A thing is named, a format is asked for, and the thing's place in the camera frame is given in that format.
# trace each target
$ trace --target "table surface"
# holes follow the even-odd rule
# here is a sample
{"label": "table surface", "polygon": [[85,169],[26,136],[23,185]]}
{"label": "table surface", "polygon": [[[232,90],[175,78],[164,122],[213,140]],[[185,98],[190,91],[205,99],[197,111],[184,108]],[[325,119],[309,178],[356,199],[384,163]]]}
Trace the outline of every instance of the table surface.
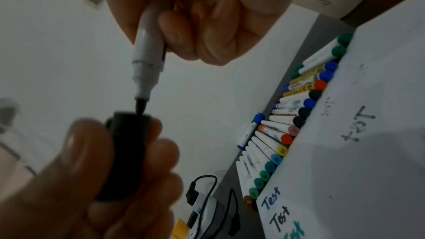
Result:
{"label": "table surface", "polygon": [[[325,46],[336,36],[349,32],[352,33],[354,32],[354,30],[355,29],[353,27],[344,24],[340,20],[320,15],[314,23],[313,27],[311,28],[309,34],[305,38],[300,49],[298,50],[297,55],[289,66],[288,71],[283,76],[282,81],[276,88],[274,95],[270,99],[263,113],[265,115],[270,114],[271,106],[276,103],[276,100],[279,98],[280,91],[283,85],[290,80],[292,71],[295,69],[296,66],[301,64],[306,58],[315,53],[317,50]],[[259,214],[252,211],[251,209],[246,208],[242,200],[239,177],[236,170],[236,161],[239,160],[239,156],[241,155],[242,153],[240,153],[235,158],[226,175],[224,176],[222,182],[219,184],[217,190],[213,195],[222,204],[227,205],[230,189],[233,188],[235,190],[236,196],[238,198],[241,230],[234,237],[226,235],[225,237],[222,237],[220,239],[263,239],[265,238],[265,236],[263,233],[263,227],[261,225]],[[235,209],[235,204],[232,201],[230,206],[230,213],[234,214]]]}

